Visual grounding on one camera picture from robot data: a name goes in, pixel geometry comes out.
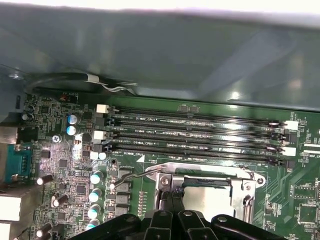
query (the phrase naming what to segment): black capacitor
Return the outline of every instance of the black capacitor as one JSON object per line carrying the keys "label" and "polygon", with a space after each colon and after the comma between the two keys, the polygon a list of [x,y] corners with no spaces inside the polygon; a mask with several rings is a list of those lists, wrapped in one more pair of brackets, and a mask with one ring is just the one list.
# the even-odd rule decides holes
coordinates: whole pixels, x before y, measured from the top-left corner
{"label": "black capacitor", "polygon": [[47,222],[45,225],[43,225],[38,231],[36,231],[36,236],[38,238],[42,238],[47,232],[49,232],[52,229],[52,224],[50,222]]}
{"label": "black capacitor", "polygon": [[51,236],[52,236],[51,233],[47,232],[42,237],[40,237],[39,239],[40,240],[49,240],[49,239],[51,239]]}
{"label": "black capacitor", "polygon": [[44,184],[47,184],[47,183],[52,182],[53,179],[54,179],[54,176],[53,176],[52,174],[48,174],[48,175],[39,177],[39,178],[36,180],[36,183],[37,183],[38,185],[44,185]]}
{"label": "black capacitor", "polygon": [[69,196],[67,194],[62,194],[61,197],[59,197],[58,199],[53,201],[53,206],[54,207],[59,207],[61,205],[63,205],[64,203],[66,203],[69,199]]}
{"label": "black capacitor", "polygon": [[30,113],[25,113],[21,116],[23,121],[31,122],[33,119],[35,119],[35,116]]}

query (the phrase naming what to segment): green circuit board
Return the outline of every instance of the green circuit board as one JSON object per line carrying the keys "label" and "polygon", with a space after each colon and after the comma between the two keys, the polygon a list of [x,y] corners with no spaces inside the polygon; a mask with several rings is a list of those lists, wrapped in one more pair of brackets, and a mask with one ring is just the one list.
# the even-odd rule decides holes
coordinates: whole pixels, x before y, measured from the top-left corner
{"label": "green circuit board", "polygon": [[[97,217],[100,223],[126,212],[143,218],[144,214],[154,207],[155,183],[153,181],[146,177],[131,179],[125,190],[128,196],[125,200],[127,202],[122,202],[123,199],[121,202],[111,199],[112,191],[109,186],[118,179],[120,171],[123,174],[128,171],[141,173],[147,167],[166,162],[248,167],[266,178],[266,184],[256,189],[253,224],[289,240],[317,239],[316,230],[320,221],[318,180],[320,174],[320,113],[146,97],[106,97],[105,95],[74,92],[57,92],[57,96],[59,96],[59,101],[37,96],[29,96],[26,101],[26,106],[35,107],[34,120],[28,124],[39,126],[39,141],[33,144],[31,179],[35,180],[37,176],[45,174],[54,175],[54,181],[44,187],[43,205],[35,212],[30,239],[35,239],[35,231],[45,222],[51,222],[54,225],[63,224],[65,239],[85,231],[89,223],[88,210],[92,205],[88,195],[94,188],[100,188],[103,191],[102,197],[97,202],[102,209]],[[188,117],[196,115],[233,116],[251,120],[295,121],[298,122],[298,128],[290,132],[291,140],[286,146],[296,148],[296,153],[295,156],[281,156],[281,159],[288,162],[283,166],[274,166],[259,161],[260,158],[265,157],[262,155],[269,155],[267,152],[261,152],[261,156],[256,157],[258,160],[225,161],[206,156],[192,158],[174,154],[148,153],[142,146],[136,150],[113,149],[107,154],[106,159],[92,160],[90,152],[94,150],[94,142],[92,142],[94,131],[118,129],[116,127],[110,129],[110,126],[101,126],[97,123],[98,118],[102,117],[96,114],[97,104],[114,106],[116,109],[166,112],[168,116],[172,113],[173,118],[174,114],[178,113]],[[81,129],[79,135],[66,134],[67,117],[70,114],[77,114],[81,118],[81,122],[77,124]],[[127,127],[126,131],[134,133],[135,129],[139,130],[134,126]],[[151,132],[145,131],[143,134],[151,134]],[[54,135],[60,135],[62,141],[53,143]],[[90,140],[84,140],[84,135],[90,136]],[[90,183],[90,176],[97,170],[104,173],[105,179],[98,185],[93,185]],[[67,204],[59,208],[52,207],[51,200],[55,193],[67,193],[69,195]],[[121,208],[116,210],[119,203],[121,203]]]}

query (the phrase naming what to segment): black connector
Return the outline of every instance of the black connector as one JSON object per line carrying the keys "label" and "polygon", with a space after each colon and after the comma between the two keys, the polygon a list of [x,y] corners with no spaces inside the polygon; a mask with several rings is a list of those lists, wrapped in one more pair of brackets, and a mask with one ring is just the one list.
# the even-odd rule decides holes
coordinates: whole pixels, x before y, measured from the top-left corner
{"label": "black connector", "polygon": [[65,238],[65,225],[58,224],[52,229],[52,240],[63,240]]}

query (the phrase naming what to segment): screw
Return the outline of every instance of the screw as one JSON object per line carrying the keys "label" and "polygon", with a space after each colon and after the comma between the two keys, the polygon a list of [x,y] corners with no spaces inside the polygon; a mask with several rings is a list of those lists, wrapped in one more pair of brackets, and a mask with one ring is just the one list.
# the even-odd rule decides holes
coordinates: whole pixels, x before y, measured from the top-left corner
{"label": "screw", "polygon": [[258,178],[257,183],[258,183],[258,184],[263,184],[263,183],[264,183],[264,180],[263,180],[262,178]]}
{"label": "screw", "polygon": [[135,220],[135,218],[134,218],[133,216],[128,217],[128,218],[126,219],[126,221],[127,221],[128,223],[131,223],[131,222],[133,222],[134,220]]}
{"label": "screw", "polygon": [[219,216],[218,221],[221,223],[225,223],[227,221],[227,219],[224,216]]}
{"label": "screw", "polygon": [[185,215],[186,217],[190,217],[190,216],[192,216],[192,212],[190,212],[190,211],[185,211],[185,212],[183,213],[183,215]]}
{"label": "screw", "polygon": [[54,142],[55,144],[60,143],[61,142],[61,138],[58,135],[54,135],[52,137],[52,142]]}
{"label": "screw", "polygon": [[163,186],[167,186],[169,184],[169,179],[165,176],[163,176],[161,179],[160,179],[160,183],[163,185]]}

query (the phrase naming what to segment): ram slot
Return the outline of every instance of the ram slot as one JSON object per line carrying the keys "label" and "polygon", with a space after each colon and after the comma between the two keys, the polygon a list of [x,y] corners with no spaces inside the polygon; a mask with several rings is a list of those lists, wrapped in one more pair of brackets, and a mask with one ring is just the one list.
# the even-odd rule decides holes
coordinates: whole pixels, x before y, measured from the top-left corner
{"label": "ram slot", "polygon": [[132,123],[138,121],[140,123],[165,123],[170,125],[178,126],[191,126],[198,128],[207,128],[207,129],[227,129],[227,130],[237,130],[237,131],[250,131],[250,132],[275,132],[282,133],[281,128],[268,127],[265,124],[253,124],[253,123],[230,123],[228,121],[221,120],[206,120],[206,119],[197,119],[197,118],[183,118],[183,117],[171,117],[171,116],[156,116],[142,114],[138,116],[137,114],[110,114],[109,117],[114,118],[121,123]]}
{"label": "ram slot", "polygon": [[217,115],[204,115],[197,113],[180,113],[180,112],[165,112],[165,111],[154,111],[148,109],[137,109],[137,108],[128,108],[128,107],[117,107],[121,114],[137,114],[137,116],[143,115],[155,115],[155,116],[171,116],[176,118],[197,118],[201,120],[220,120],[220,121],[228,121],[230,123],[251,123],[258,125],[268,125],[273,120],[268,119],[255,119],[255,118],[245,118],[245,117],[237,117],[237,116],[217,116]]}
{"label": "ram slot", "polygon": [[176,136],[185,138],[196,139],[211,139],[222,140],[232,142],[251,142],[251,143],[263,143],[263,144],[277,144],[279,137],[276,135],[273,138],[266,136],[254,136],[254,135],[242,135],[232,131],[224,131],[219,134],[213,134],[212,132],[195,131],[195,130],[174,130],[160,127],[145,127],[139,125],[120,125],[118,127],[111,127],[111,131],[120,133],[136,133],[136,134],[153,134],[153,135],[165,135]]}
{"label": "ram slot", "polygon": [[251,148],[240,146],[227,146],[227,145],[214,145],[214,144],[202,144],[192,142],[178,142],[178,141],[165,141],[165,140],[151,140],[143,138],[130,138],[119,137],[112,140],[114,144],[125,145],[139,145],[139,146],[152,146],[159,148],[175,148],[194,151],[206,151],[206,152],[224,152],[224,153],[236,153],[236,154],[249,154],[249,155],[266,155],[267,147],[265,148]]}
{"label": "ram slot", "polygon": [[206,151],[194,151],[194,150],[181,150],[173,148],[160,148],[152,146],[138,146],[127,144],[115,144],[112,146],[112,151],[125,150],[126,152],[138,151],[143,154],[158,154],[181,158],[199,158],[199,159],[216,159],[216,160],[237,160],[237,161],[249,161],[249,162],[266,162],[279,161],[273,156],[266,155],[249,155],[249,154],[235,154],[226,152],[206,152]]}

